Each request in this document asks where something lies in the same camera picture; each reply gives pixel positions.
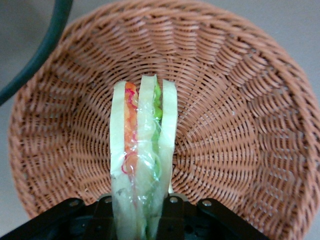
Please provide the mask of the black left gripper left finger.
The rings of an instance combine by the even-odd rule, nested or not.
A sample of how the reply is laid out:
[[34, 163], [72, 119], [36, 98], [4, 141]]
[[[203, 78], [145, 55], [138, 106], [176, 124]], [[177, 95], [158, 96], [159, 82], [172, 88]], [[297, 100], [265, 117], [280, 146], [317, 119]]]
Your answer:
[[2, 240], [113, 240], [115, 223], [109, 193], [86, 205], [68, 198], [1, 237]]

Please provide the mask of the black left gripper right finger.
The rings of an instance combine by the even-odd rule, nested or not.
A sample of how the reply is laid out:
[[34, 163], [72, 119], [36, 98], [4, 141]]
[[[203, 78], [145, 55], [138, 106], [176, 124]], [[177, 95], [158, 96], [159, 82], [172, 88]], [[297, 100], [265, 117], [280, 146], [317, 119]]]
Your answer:
[[177, 194], [163, 201], [160, 240], [267, 240], [268, 237], [213, 198], [191, 204]]

